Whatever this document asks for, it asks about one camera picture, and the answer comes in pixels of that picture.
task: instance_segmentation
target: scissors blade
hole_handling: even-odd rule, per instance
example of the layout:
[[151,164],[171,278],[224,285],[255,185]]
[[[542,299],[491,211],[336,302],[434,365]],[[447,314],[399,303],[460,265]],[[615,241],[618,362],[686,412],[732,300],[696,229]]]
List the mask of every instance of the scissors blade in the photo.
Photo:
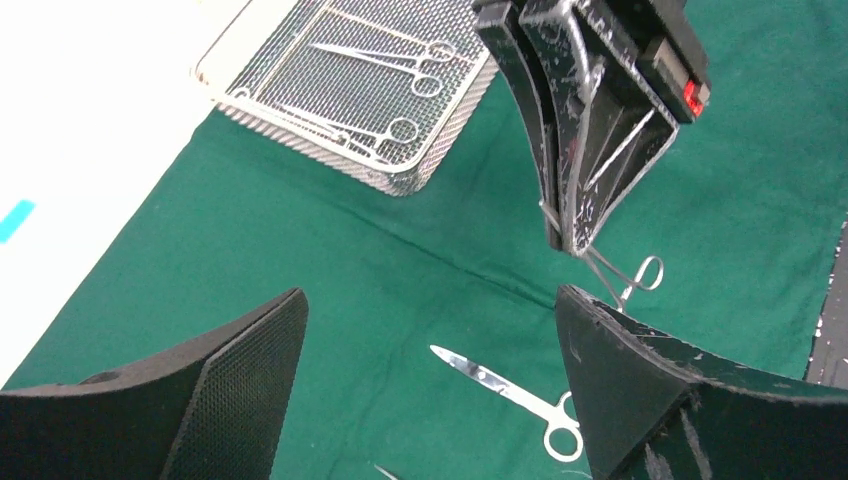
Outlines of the scissors blade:
[[400,479],[397,477],[397,475],[395,475],[394,473],[392,473],[392,472],[390,472],[390,471],[386,470],[385,468],[383,468],[383,467],[381,467],[381,466],[379,466],[379,465],[374,465],[374,468],[376,468],[376,469],[377,469],[377,471],[379,471],[380,473],[382,473],[383,475],[385,475],[385,476],[386,476],[386,478],[388,478],[389,480],[400,480]]
[[483,385],[489,390],[503,394],[504,390],[513,388],[515,385],[504,377],[489,370],[488,368],[472,362],[458,353],[451,352],[437,345],[430,345],[430,350],[441,358],[445,363],[458,370],[466,377]]
[[430,350],[466,377],[498,395],[509,399],[513,403],[524,407],[530,413],[548,421],[558,416],[558,412],[556,412],[556,409],[551,404],[488,368],[474,363],[458,353],[451,352],[448,349],[436,345],[430,345]]

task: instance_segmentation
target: black mesh surface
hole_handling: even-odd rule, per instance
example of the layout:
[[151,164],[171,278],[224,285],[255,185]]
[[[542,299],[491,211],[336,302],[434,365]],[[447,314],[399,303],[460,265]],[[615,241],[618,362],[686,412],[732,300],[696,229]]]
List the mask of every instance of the black mesh surface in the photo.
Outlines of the black mesh surface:
[[162,479],[268,478],[307,318],[301,293],[206,362]]

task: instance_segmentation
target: blue tape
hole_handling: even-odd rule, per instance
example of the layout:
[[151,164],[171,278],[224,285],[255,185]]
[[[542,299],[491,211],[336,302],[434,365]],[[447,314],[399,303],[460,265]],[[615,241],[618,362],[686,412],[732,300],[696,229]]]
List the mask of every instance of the blue tape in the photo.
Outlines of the blue tape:
[[32,213],[34,208],[34,203],[29,200],[21,200],[6,215],[6,218],[0,220],[0,243],[6,243],[12,238],[12,234],[21,227],[21,224],[29,217],[29,214]]

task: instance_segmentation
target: surgical forceps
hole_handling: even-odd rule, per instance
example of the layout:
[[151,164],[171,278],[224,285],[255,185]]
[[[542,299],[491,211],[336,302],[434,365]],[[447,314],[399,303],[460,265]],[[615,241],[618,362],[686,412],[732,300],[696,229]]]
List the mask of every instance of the surgical forceps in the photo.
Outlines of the surgical forceps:
[[[329,43],[313,43],[309,46],[325,52],[355,58],[357,60],[362,60],[364,62],[380,65],[381,67],[391,68],[398,72],[412,75],[412,84],[410,85],[412,94],[422,98],[435,97],[444,87],[442,79],[433,75],[428,75],[421,71],[421,67],[424,65],[424,62],[445,63],[456,56],[456,47],[441,40],[436,40],[426,44],[424,46],[424,52],[419,55],[400,55],[395,53],[377,52],[374,50],[361,50],[358,48],[343,47]],[[415,63],[413,67],[405,67],[396,63],[386,62],[381,60],[381,58],[406,60]]]
[[[551,207],[545,203],[544,199],[539,201],[539,207],[542,209],[542,213],[544,213],[545,218],[547,219],[548,223],[553,226],[554,230],[556,230],[557,233],[562,233],[562,230],[559,226],[559,221],[556,218],[556,214],[552,211]],[[604,284],[604,287],[606,287],[607,291],[609,291],[610,295],[612,295],[613,300],[615,300],[616,310],[618,310],[619,312],[624,312],[624,307],[627,305],[627,301],[630,299],[630,295],[633,293],[634,289],[642,290],[645,292],[656,290],[657,287],[659,287],[662,283],[662,277],[665,271],[665,265],[663,264],[662,259],[656,255],[650,255],[644,260],[642,260],[642,264],[639,265],[639,269],[636,270],[636,275],[634,275],[633,278],[630,278],[625,275],[624,272],[615,268],[615,266],[613,266],[613,264],[610,263],[610,261],[607,260],[606,257],[601,255],[601,252],[599,252],[594,245],[590,245],[586,249],[586,252],[577,258],[586,262],[586,265],[589,266],[589,269],[592,270],[592,273],[594,273],[601,281],[601,283]],[[621,294],[619,294],[612,286],[609,279],[601,271],[596,261],[600,262],[601,265],[607,267],[609,271],[613,273],[613,275],[621,279],[621,281],[624,282],[625,285],[627,285],[624,290],[622,290]],[[647,285],[645,284],[643,279],[645,278],[645,274],[648,272],[648,267],[650,267],[652,263],[657,264],[657,276],[656,278],[654,278],[654,281],[650,285]]]
[[[322,130],[321,133],[324,133],[325,135],[333,139],[333,141],[354,145],[358,149],[366,152],[369,158],[372,159],[381,158],[380,154],[377,153],[377,151],[387,141],[394,142],[400,145],[406,145],[418,138],[418,124],[406,117],[395,118],[394,120],[389,122],[389,125],[386,127],[386,130],[381,133],[372,132],[371,130],[365,130],[341,122],[336,122],[324,118],[320,115],[307,112],[306,110],[302,110],[300,108],[291,107],[288,105],[278,105],[277,107],[289,113],[290,115],[297,117],[301,121],[305,120],[311,124],[314,124],[315,127],[318,127]],[[398,134],[398,131],[405,131],[405,133]],[[369,146],[358,140],[355,140],[351,137],[351,133],[358,133],[360,135],[369,137],[374,140],[374,144]]]
[[[478,365],[459,354],[436,345],[430,345],[430,350],[466,377],[500,396],[521,405],[530,413],[548,422],[548,428],[545,429],[542,442],[545,445],[545,450],[548,451],[548,455],[553,457],[554,460],[569,463],[580,458],[580,455],[583,453],[583,435],[580,433],[580,424],[577,420],[569,417],[565,411],[565,402],[571,397],[571,392],[565,392],[555,405],[551,405],[488,368]],[[568,430],[574,436],[577,446],[573,453],[560,453],[551,445],[551,435],[557,430]]]

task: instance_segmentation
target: surgical scissors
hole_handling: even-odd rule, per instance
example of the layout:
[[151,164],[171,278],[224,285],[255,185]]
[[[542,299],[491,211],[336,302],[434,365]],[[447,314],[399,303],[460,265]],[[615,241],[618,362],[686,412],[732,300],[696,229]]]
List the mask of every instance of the surgical scissors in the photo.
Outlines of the surgical scissors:
[[[398,72],[412,75],[412,84],[410,86],[412,94],[422,98],[435,97],[444,87],[442,79],[433,75],[428,75],[421,71],[421,67],[424,65],[424,62],[445,63],[456,56],[456,47],[442,40],[436,40],[426,44],[424,46],[424,52],[419,55],[384,53],[374,50],[343,47],[341,45],[332,45],[329,43],[313,43],[309,46],[325,52],[355,58],[357,60],[362,60],[364,62],[380,65],[381,67],[391,68]],[[381,60],[381,58],[411,61],[414,62],[414,66],[405,67],[396,63],[386,62]]]
[[[542,442],[545,445],[545,450],[548,451],[548,455],[563,463],[573,462],[580,458],[580,455],[583,453],[583,435],[580,433],[580,424],[569,417],[565,411],[565,402],[571,397],[571,392],[565,392],[559,398],[556,405],[551,405],[488,368],[478,365],[459,354],[436,345],[430,345],[430,350],[466,377],[502,397],[506,397],[512,402],[521,405],[530,413],[548,422],[548,427],[545,429],[545,434],[542,437]],[[574,436],[577,445],[573,453],[560,453],[551,445],[551,435],[558,430],[567,430]]]
[[[381,133],[336,122],[289,105],[277,105],[277,107],[287,112],[289,115],[299,118],[300,121],[305,120],[309,123],[315,124],[316,127],[321,128],[328,137],[332,138],[336,142],[344,142],[345,144],[356,146],[366,152],[371,158],[380,158],[378,149],[385,142],[390,141],[400,145],[406,145],[418,138],[419,134],[418,124],[406,117],[395,118],[389,122],[386,130]],[[398,131],[405,131],[405,133],[398,134]],[[352,138],[351,133],[358,133],[360,135],[370,137],[374,140],[374,143],[373,145],[366,145]]]

